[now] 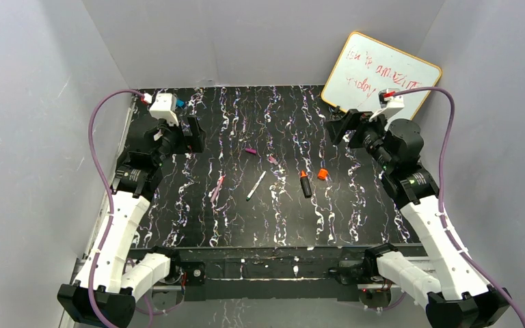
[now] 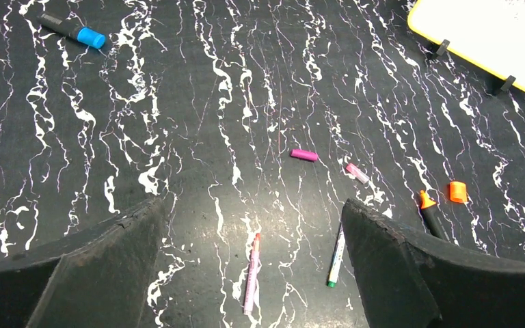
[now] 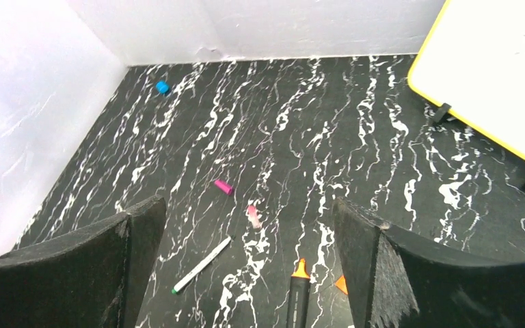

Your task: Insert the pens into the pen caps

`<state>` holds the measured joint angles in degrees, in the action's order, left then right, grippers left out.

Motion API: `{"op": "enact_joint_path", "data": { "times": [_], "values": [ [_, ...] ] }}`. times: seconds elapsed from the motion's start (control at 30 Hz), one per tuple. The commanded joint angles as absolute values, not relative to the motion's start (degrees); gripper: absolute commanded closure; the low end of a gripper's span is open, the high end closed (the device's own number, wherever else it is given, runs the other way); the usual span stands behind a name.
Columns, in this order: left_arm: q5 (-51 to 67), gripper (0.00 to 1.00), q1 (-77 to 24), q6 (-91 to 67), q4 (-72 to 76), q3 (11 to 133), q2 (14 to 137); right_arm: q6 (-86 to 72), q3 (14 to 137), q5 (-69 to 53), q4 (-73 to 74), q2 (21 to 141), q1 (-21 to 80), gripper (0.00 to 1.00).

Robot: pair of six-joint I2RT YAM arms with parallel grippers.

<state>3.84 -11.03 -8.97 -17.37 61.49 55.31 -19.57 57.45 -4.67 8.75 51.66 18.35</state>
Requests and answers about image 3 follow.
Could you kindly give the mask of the pink translucent pen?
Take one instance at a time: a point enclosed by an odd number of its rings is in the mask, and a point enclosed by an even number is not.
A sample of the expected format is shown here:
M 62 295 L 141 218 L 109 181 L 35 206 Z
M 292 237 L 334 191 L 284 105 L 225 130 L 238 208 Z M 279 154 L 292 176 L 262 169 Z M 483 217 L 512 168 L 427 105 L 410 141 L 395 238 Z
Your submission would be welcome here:
M 248 220 L 251 223 L 252 227 L 254 229 L 260 229 L 261 228 L 261 222 L 258 217 L 258 211 L 255 205 L 249 205 L 247 207 L 247 216 Z

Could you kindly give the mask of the white green-tipped pen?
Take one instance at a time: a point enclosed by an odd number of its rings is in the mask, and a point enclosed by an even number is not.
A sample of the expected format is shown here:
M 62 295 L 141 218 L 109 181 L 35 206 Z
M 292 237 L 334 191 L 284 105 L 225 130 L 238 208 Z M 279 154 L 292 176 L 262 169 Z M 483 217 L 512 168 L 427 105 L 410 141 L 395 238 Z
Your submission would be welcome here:
M 178 294 L 187 284 L 198 276 L 218 255 L 227 248 L 233 241 L 233 236 L 227 236 L 218 246 L 216 246 L 204 259 L 197 263 L 188 274 L 179 280 L 171 289 L 173 295 Z

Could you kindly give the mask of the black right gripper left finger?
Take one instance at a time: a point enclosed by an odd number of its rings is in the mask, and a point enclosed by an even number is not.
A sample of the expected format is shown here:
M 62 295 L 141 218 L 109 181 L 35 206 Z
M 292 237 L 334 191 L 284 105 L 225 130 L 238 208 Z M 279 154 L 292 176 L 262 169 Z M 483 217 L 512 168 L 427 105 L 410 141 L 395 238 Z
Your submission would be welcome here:
M 0 327 L 134 327 L 167 219 L 155 195 L 0 257 Z

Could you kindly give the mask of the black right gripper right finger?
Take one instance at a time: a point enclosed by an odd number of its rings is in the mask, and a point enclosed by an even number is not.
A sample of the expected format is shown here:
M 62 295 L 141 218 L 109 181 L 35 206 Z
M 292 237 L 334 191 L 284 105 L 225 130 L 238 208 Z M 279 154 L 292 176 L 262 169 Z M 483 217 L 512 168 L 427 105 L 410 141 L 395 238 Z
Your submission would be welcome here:
M 332 219 L 356 327 L 525 327 L 525 262 L 441 245 L 342 197 Z

